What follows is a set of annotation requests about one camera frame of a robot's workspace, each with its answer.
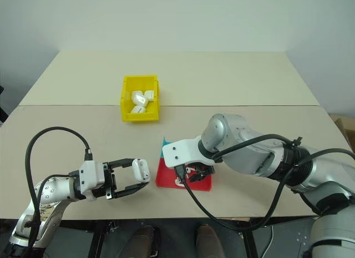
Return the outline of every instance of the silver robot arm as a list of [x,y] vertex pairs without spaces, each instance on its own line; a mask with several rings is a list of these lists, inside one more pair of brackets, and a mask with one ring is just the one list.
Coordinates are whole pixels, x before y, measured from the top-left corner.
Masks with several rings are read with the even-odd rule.
[[[133,173],[138,184],[126,187],[122,191],[116,190],[113,168],[133,167]],[[93,160],[85,161],[79,170],[69,173],[70,177],[51,178],[44,185],[40,200],[40,227],[31,253],[27,257],[42,257],[45,248],[51,242],[57,230],[65,208],[75,201],[106,196],[106,199],[115,199],[130,195],[145,187],[150,181],[148,164],[144,159],[121,159],[112,162],[100,163]],[[42,182],[35,186],[36,195]],[[32,201],[19,218],[15,229],[9,239],[9,244],[0,255],[3,257],[23,257],[27,250],[30,238],[31,223],[34,215]]]
[[[261,135],[239,115],[216,114],[201,136],[164,146],[165,163],[170,168],[214,165],[214,154]],[[225,154],[219,162],[239,173],[281,181],[294,164],[316,151],[270,139]],[[313,257],[355,257],[355,168],[319,156],[295,167],[287,186],[321,216],[311,232]]]

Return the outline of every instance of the cardboard box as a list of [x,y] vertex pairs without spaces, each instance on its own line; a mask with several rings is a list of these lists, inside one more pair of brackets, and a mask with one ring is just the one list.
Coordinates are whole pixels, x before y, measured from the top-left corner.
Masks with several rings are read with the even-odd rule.
[[342,117],[340,115],[330,115],[330,117],[355,152],[355,118]]

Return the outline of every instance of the yellow bin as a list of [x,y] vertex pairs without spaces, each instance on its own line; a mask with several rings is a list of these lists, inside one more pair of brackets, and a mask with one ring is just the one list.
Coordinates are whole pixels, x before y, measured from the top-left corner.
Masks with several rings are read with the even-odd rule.
[[[131,92],[141,90],[154,91],[153,102],[148,102],[145,113],[131,113],[134,103],[131,99]],[[159,83],[156,75],[125,76],[121,94],[121,115],[122,121],[152,121],[159,120]]]

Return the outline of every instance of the floor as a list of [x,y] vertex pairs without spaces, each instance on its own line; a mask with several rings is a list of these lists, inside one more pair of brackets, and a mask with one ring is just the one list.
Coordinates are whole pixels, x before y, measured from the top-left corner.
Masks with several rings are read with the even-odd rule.
[[[311,217],[273,225],[274,237],[265,258],[302,257],[308,249],[308,239],[313,224]],[[242,236],[216,225],[210,219],[146,219],[117,222],[118,227],[105,237],[101,257],[118,257],[119,251],[136,229],[144,225],[159,227],[161,231],[160,256],[168,258],[193,258],[195,254],[195,233],[200,224],[209,224],[218,234],[226,257],[246,256]],[[0,234],[2,250],[11,232]],[[259,256],[261,256],[271,236],[271,227],[263,227],[253,232]],[[46,249],[49,258],[87,257],[93,233],[60,227],[53,241]]]

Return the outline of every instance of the table surface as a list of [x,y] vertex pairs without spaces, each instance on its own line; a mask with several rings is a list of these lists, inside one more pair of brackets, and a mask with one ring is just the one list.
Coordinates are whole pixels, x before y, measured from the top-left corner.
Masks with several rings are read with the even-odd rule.
[[[30,200],[24,173],[24,155],[30,139],[40,130],[65,126],[81,133],[94,159],[145,158],[151,183],[133,195],[115,200],[99,198],[72,203],[64,219],[136,219],[202,217],[185,190],[158,188],[156,171],[163,137],[169,141],[194,138],[215,113],[243,115],[261,133],[277,133],[317,149],[347,148],[345,139],[321,107],[161,107],[161,119],[149,123],[123,123],[119,106],[19,106],[0,128],[0,217],[18,218]],[[34,182],[50,174],[77,170],[83,162],[81,141],[64,131],[53,131],[36,142],[31,158]],[[345,155],[334,155],[352,163]],[[115,171],[119,189],[134,184],[131,168]],[[277,182],[242,175],[225,164],[216,166],[212,190],[196,191],[201,203],[219,217],[264,216]],[[298,195],[285,189],[274,216],[312,215]]]
[[20,105],[119,105],[125,75],[160,105],[319,105],[285,53],[61,51]]

